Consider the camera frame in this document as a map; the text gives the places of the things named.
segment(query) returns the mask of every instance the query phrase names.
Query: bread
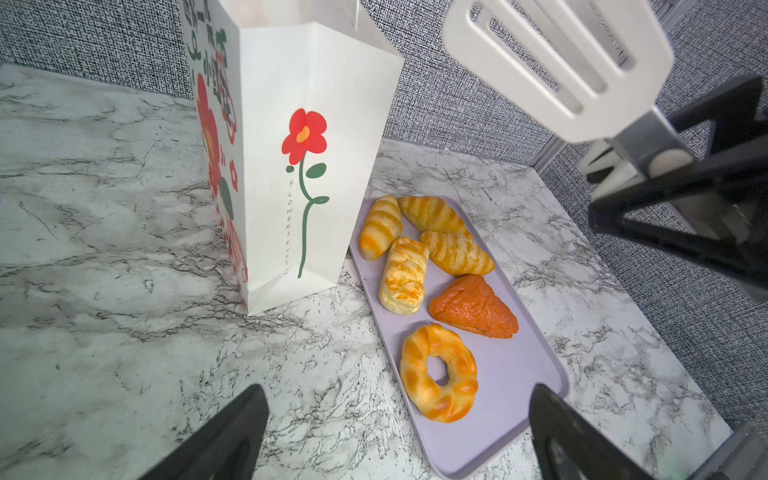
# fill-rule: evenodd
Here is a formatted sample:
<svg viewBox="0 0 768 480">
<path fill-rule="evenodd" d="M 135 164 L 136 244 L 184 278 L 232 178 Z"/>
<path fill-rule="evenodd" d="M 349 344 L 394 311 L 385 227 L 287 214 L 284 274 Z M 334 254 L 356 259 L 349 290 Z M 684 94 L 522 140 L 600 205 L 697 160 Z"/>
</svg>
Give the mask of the bread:
<svg viewBox="0 0 768 480">
<path fill-rule="evenodd" d="M 427 373 L 427 359 L 438 356 L 448 366 L 449 380 L 439 386 Z M 408 398 L 428 419 L 452 423 L 475 404 L 478 367 L 462 339 L 437 323 L 416 330 L 402 344 L 400 379 Z"/>
<path fill-rule="evenodd" d="M 360 253 L 366 260 L 382 256 L 395 238 L 402 233 L 402 221 L 397 199 L 385 195 L 373 202 L 360 232 Z"/>
<path fill-rule="evenodd" d="M 422 243 L 429 247 L 429 258 L 453 276 L 485 275 L 495 264 L 479 245 L 457 233 L 424 232 Z"/>
<path fill-rule="evenodd" d="M 424 243 L 400 237 L 392 242 L 386 258 L 379 301 L 398 315 L 419 311 L 424 301 L 429 248 Z"/>
<path fill-rule="evenodd" d="M 420 232 L 458 233 L 473 240 L 464 220 L 440 197 L 403 197 L 397 203 Z"/>
<path fill-rule="evenodd" d="M 456 279 L 429 304 L 429 315 L 450 326 L 491 338 L 509 339 L 518 319 L 479 275 Z"/>
</svg>

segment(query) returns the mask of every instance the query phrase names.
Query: red flower illustration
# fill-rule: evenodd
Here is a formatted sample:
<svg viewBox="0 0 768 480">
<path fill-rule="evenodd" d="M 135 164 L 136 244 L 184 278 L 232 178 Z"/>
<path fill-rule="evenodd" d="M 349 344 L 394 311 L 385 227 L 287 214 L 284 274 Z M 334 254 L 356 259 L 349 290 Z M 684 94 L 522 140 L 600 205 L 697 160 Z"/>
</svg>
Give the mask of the red flower illustration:
<svg viewBox="0 0 768 480">
<path fill-rule="evenodd" d="M 208 180 L 210 180 L 210 188 L 214 191 L 214 197 L 217 197 L 221 182 L 219 134 L 214 111 L 208 107 L 208 91 L 202 74 L 197 74 L 197 113 L 200 115 L 200 126 L 203 128 L 205 149 L 208 152 Z"/>
<path fill-rule="evenodd" d="M 232 179 L 232 188 L 237 191 L 237 170 L 235 170 L 235 163 L 230 160 L 230 178 Z"/>
<path fill-rule="evenodd" d="M 291 165 L 298 164 L 307 151 L 321 154 L 328 144 L 323 136 L 326 131 L 326 119 L 316 111 L 306 113 L 303 108 L 293 112 L 288 130 L 290 134 L 283 141 L 283 153 L 290 154 Z"/>
</svg>

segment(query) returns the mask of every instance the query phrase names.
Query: white paper bag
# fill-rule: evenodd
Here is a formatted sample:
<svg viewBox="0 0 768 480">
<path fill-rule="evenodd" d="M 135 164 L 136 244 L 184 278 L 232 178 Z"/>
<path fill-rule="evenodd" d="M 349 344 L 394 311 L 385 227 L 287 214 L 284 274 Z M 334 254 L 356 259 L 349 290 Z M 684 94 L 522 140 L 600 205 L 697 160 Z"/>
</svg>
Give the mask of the white paper bag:
<svg viewBox="0 0 768 480">
<path fill-rule="evenodd" d="M 335 285 L 402 57 L 356 0 L 179 0 L 179 9 L 247 312 Z"/>
</svg>

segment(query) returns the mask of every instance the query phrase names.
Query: white marble surface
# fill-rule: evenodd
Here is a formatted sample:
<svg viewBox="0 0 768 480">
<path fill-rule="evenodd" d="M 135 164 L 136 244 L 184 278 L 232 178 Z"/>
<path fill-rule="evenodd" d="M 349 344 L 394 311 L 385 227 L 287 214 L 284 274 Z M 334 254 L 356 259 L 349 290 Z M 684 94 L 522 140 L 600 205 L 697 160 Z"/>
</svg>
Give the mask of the white marble surface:
<svg viewBox="0 0 768 480">
<path fill-rule="evenodd" d="M 255 478 L 434 478 L 351 260 L 245 317 L 192 101 L 0 68 L 0 477 L 136 478 L 247 385 Z M 384 141 L 369 195 L 457 197 L 568 371 L 659 478 L 730 433 L 537 174 Z M 530 433 L 476 478 L 539 478 Z"/>
</svg>

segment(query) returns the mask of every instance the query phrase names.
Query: lavender tray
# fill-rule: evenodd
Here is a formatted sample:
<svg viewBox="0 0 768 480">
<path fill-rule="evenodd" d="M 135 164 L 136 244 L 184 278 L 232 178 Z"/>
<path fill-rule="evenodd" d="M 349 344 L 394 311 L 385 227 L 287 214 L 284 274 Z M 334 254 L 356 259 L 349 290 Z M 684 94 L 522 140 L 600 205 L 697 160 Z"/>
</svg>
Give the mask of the lavender tray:
<svg viewBox="0 0 768 480">
<path fill-rule="evenodd" d="M 490 253 L 461 205 L 452 198 L 443 199 L 467 223 L 467 228 L 475 236 L 475 242 Z M 422 415 L 408 399 L 400 380 L 402 343 L 420 326 L 435 322 L 427 312 L 427 306 L 454 277 L 440 270 L 430 260 L 425 281 L 427 294 L 421 309 L 408 316 L 396 315 L 386 310 L 379 302 L 379 285 L 386 255 L 374 261 L 365 260 L 360 255 L 358 243 L 362 224 L 373 201 L 365 200 L 362 203 L 350 244 L 357 273 L 365 287 L 373 319 L 379 327 L 387 356 L 396 372 L 400 392 L 406 401 L 427 461 L 443 478 L 466 478 L 493 459 L 528 427 L 528 402 L 537 383 L 544 383 L 560 397 L 565 397 L 568 394 L 568 379 L 563 366 L 497 262 L 495 270 L 485 275 L 485 280 L 518 317 L 520 331 L 511 339 L 491 339 L 443 324 L 445 328 L 458 333 L 462 342 L 475 356 L 479 389 L 475 406 L 466 417 L 457 422 L 433 422 Z M 419 239 L 419 231 L 405 216 L 402 218 L 402 235 L 413 240 Z M 445 364 L 435 357 L 430 357 L 428 367 L 432 378 L 442 384 L 440 379 L 447 377 Z"/>
</svg>

